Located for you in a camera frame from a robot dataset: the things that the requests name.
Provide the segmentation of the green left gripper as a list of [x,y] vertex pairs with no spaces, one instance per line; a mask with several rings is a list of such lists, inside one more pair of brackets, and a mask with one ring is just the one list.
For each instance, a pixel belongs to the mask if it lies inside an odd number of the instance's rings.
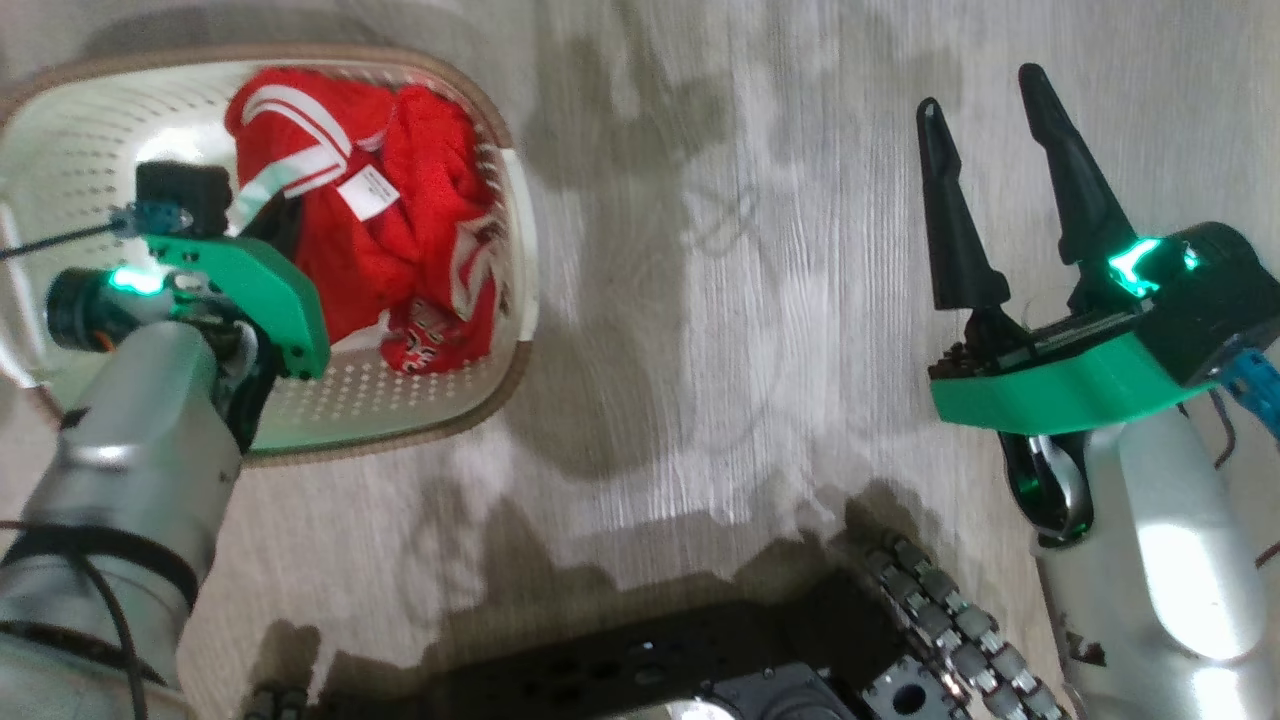
[[330,361],[323,306],[296,266],[305,204],[273,196],[239,232],[212,240],[151,234],[148,251],[165,266],[204,281],[197,292],[252,322],[282,351],[282,375],[311,380]]

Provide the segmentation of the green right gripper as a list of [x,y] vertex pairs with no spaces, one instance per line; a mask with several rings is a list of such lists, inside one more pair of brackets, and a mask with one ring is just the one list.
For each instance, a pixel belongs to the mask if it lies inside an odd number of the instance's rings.
[[[1082,293],[1120,293],[1110,259],[1138,236],[1043,67],[1018,83],[1043,149],[1059,211],[1059,256]],[[931,283],[938,310],[975,310],[963,337],[928,368],[943,421],[1010,436],[1060,436],[1140,420],[1210,389],[1179,383],[1139,340],[1144,314],[1088,313],[1030,329],[1002,307],[1007,278],[989,264],[960,186],[961,158],[940,102],[916,108]]]

